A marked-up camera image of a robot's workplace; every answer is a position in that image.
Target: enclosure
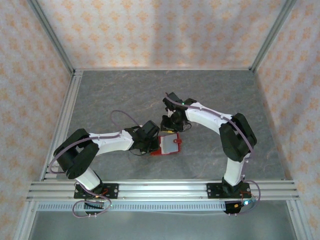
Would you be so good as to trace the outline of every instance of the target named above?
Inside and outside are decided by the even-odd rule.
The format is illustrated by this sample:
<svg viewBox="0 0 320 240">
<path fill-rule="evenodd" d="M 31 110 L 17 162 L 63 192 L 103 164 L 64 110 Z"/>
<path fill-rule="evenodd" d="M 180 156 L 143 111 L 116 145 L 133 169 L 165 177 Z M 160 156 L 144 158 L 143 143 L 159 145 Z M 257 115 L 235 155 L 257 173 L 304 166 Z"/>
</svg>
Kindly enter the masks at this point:
<svg viewBox="0 0 320 240">
<path fill-rule="evenodd" d="M 318 1 L 12 0 L 0 12 L 3 239 L 319 238 Z M 227 156 L 192 122 L 176 154 L 97 155 L 90 168 L 117 197 L 73 217 L 75 180 L 48 169 L 57 147 L 77 129 L 117 132 L 113 110 L 160 126 L 171 92 L 245 116 L 254 209 L 228 216 L 228 199 L 210 197 Z"/>
</svg>

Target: white arm segment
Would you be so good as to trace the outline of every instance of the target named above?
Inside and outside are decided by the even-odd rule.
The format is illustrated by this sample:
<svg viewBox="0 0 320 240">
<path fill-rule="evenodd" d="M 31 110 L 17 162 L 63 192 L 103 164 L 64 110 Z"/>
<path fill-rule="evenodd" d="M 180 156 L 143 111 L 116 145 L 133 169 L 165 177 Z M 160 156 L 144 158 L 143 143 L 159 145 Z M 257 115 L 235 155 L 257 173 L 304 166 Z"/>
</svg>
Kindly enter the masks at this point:
<svg viewBox="0 0 320 240">
<path fill-rule="evenodd" d="M 105 133 L 105 134 L 95 134 L 89 133 L 90 137 L 111 137 L 117 135 L 117 133 Z M 110 138 L 110 139 L 95 139 L 92 140 L 95 144 L 98 144 L 99 151 L 96 156 L 100 154 L 105 154 L 113 151 L 126 151 L 129 150 L 134 141 L 132 136 L 127 132 L 122 130 L 119 137 Z"/>
<path fill-rule="evenodd" d="M 105 133 L 105 134 L 95 134 L 90 133 L 90 137 L 104 137 L 104 136 L 115 136 L 117 133 Z M 126 151 L 129 150 L 132 144 L 134 143 L 131 135 L 127 131 L 122 131 L 121 135 L 116 138 L 109 138 L 109 139 L 94 139 L 92 140 L 95 144 L 98 144 L 99 151 L 97 155 L 112 152 L 112 151 Z M 92 190 L 100 184 L 100 179 L 95 174 L 95 172 L 88 167 L 88 169 L 76 180 L 81 183 L 86 189 Z"/>
<path fill-rule="evenodd" d="M 100 184 L 100 179 L 90 167 L 88 167 L 82 175 L 76 177 L 75 179 L 89 191 Z"/>
<path fill-rule="evenodd" d="M 207 107 L 201 105 L 199 102 L 192 103 L 191 106 L 198 107 L 201 109 L 209 109 L 211 111 L 214 111 L 210 108 L 207 108 Z M 222 115 L 228 119 L 231 119 L 231 117 L 232 117 L 232 115 L 230 115 L 230 114 L 224 114 L 224 113 L 221 113 L 218 111 L 214 111 L 214 112 L 216 112 L 217 114 Z M 201 111 L 198 109 L 188 108 L 185 111 L 185 115 L 186 115 L 186 118 L 190 122 L 195 122 L 195 123 L 201 124 L 201 125 L 207 127 L 208 129 L 215 131 L 219 135 L 220 135 L 219 128 L 220 128 L 221 124 L 227 123 L 226 120 L 221 119 L 220 117 L 214 115 L 213 113 L 210 113 L 207 111 Z"/>
<path fill-rule="evenodd" d="M 191 106 L 195 106 L 201 109 L 209 109 L 211 111 L 214 111 L 210 108 L 207 108 L 203 105 L 201 105 L 199 102 L 195 102 L 191 104 Z M 232 118 L 232 115 L 230 114 L 224 114 L 218 111 L 214 111 L 219 115 L 222 115 L 228 119 Z M 195 122 L 198 124 L 201 124 L 213 131 L 215 131 L 217 134 L 220 135 L 219 128 L 222 124 L 227 123 L 228 121 L 221 119 L 221 117 L 214 115 L 213 113 L 207 112 L 207 111 L 202 111 L 199 109 L 192 109 L 188 108 L 185 111 L 186 118 L 190 122 Z M 237 185 L 241 179 L 241 172 L 242 168 L 244 166 L 244 160 L 242 162 L 238 161 L 233 161 L 232 159 L 228 158 L 227 159 L 227 164 L 226 164 L 226 171 L 224 174 L 224 180 L 226 180 L 231 186 Z"/>
</svg>

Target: orange patterned wall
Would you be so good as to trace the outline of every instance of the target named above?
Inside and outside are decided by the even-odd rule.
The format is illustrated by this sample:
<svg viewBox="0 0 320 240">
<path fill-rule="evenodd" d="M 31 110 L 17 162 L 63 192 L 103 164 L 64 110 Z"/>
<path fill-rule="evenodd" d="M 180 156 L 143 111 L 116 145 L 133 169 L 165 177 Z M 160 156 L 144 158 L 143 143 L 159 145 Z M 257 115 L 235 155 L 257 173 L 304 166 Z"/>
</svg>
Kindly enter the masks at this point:
<svg viewBox="0 0 320 240">
<path fill-rule="evenodd" d="M 39 0 L 75 68 L 248 69 L 285 0 Z"/>
<path fill-rule="evenodd" d="M 320 236 L 320 3 L 299 0 L 258 68 L 278 150 Z"/>
<path fill-rule="evenodd" d="M 43 167 L 70 76 L 26 0 L 0 1 L 0 239 Z"/>
</svg>

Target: gray surface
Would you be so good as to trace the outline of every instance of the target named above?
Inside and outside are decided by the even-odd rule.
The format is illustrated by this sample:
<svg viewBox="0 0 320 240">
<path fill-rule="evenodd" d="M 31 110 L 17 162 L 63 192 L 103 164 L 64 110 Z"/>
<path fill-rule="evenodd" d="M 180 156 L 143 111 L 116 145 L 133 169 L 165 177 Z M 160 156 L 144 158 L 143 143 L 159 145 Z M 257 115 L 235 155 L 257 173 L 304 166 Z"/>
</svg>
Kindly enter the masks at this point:
<svg viewBox="0 0 320 240">
<path fill-rule="evenodd" d="M 77 219 L 71 212 L 38 212 L 30 240 L 294 240 L 285 201 L 261 202 L 248 214 L 191 215 L 107 212 Z"/>
<path fill-rule="evenodd" d="M 183 100 L 193 98 L 222 113 L 244 114 L 258 140 L 256 157 L 246 167 L 247 179 L 281 179 L 284 171 L 254 81 L 245 70 L 85 71 L 68 136 L 78 128 L 116 132 L 109 117 L 114 109 L 128 112 L 142 125 L 148 120 L 160 125 L 166 114 L 165 92 L 175 92 Z M 135 125 L 124 114 L 116 113 L 114 118 L 124 128 Z M 221 179 L 227 157 L 220 137 L 195 123 L 180 137 L 178 154 L 139 157 L 129 151 L 109 152 L 97 156 L 91 167 L 103 180 Z"/>
</svg>

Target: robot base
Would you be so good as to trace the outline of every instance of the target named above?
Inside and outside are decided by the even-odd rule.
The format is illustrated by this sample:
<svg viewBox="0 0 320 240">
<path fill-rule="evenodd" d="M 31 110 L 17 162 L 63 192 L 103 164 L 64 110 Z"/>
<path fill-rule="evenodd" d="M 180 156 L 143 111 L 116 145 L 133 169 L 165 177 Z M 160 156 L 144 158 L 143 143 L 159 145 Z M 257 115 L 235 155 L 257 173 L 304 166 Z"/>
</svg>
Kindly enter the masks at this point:
<svg viewBox="0 0 320 240">
<path fill-rule="evenodd" d="M 117 183 L 102 183 L 101 195 L 103 195 L 109 199 L 117 199 L 118 192 L 119 192 L 119 184 L 117 184 Z M 89 199 L 96 198 L 96 197 L 87 193 L 79 184 L 76 184 L 73 198 L 74 199 L 89 200 Z"/>
<path fill-rule="evenodd" d="M 234 192 L 225 192 L 223 190 L 224 184 L 222 182 L 217 183 L 207 183 L 206 184 L 206 192 L 208 195 L 208 199 L 250 199 L 251 198 L 251 190 L 250 185 L 247 182 L 240 182 L 237 190 Z"/>
</svg>

